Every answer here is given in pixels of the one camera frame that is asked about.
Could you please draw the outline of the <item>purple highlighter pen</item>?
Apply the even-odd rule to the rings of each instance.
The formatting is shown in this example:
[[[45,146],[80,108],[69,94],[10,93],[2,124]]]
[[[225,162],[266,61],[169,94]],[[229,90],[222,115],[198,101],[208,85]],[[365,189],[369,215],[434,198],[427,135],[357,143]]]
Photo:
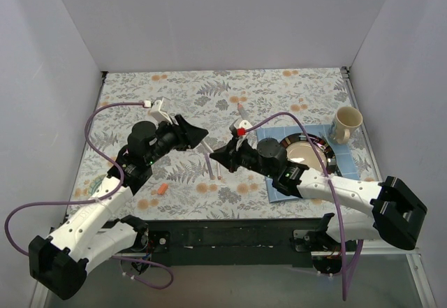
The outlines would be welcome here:
[[[210,179],[214,180],[214,173],[213,173],[212,165],[210,163],[210,158],[209,158],[208,155],[205,156],[205,162],[206,162],[206,165],[207,165],[207,169],[208,169],[208,173],[209,173]]]

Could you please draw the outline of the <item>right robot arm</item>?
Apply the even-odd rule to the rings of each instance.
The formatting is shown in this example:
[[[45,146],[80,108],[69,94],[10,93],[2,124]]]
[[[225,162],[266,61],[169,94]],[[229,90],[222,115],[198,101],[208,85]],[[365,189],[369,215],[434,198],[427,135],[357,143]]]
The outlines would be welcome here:
[[[329,220],[316,232],[317,245],[334,249],[342,240],[382,239],[403,250],[416,247],[427,207],[400,179],[364,182],[323,173],[290,161],[277,140],[266,138],[256,148],[247,141],[231,140],[213,151],[211,159],[230,172],[243,167],[272,180],[272,186],[286,196],[319,199],[353,209],[350,217]]]

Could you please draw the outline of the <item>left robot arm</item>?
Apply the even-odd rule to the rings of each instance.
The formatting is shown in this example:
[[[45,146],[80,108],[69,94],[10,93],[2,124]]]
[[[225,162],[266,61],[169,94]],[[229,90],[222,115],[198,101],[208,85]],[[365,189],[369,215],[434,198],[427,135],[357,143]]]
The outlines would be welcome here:
[[[129,215],[108,232],[99,231],[152,176],[155,162],[173,149],[197,147],[207,134],[181,115],[176,115],[173,123],[135,124],[118,153],[116,166],[109,169],[87,203],[47,237],[36,236],[29,243],[30,275],[67,300],[80,290],[89,272],[115,253],[128,248],[143,251],[149,229],[142,219]]]

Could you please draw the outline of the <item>thin yellow pen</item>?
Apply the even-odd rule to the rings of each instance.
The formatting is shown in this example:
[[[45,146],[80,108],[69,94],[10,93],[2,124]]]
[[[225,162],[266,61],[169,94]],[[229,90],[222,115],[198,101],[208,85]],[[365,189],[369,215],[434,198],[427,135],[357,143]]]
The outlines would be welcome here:
[[[208,153],[212,153],[213,152],[213,149],[204,140],[201,142],[201,144],[206,149],[206,151]]]

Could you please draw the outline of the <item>white acrylic marker pink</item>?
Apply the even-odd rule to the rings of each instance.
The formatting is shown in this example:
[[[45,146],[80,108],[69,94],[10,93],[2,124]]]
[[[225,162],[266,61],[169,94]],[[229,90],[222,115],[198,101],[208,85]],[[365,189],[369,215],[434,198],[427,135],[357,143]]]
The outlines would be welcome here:
[[[223,179],[222,174],[221,174],[221,165],[220,165],[220,163],[217,163],[217,179],[218,180],[222,180]]]

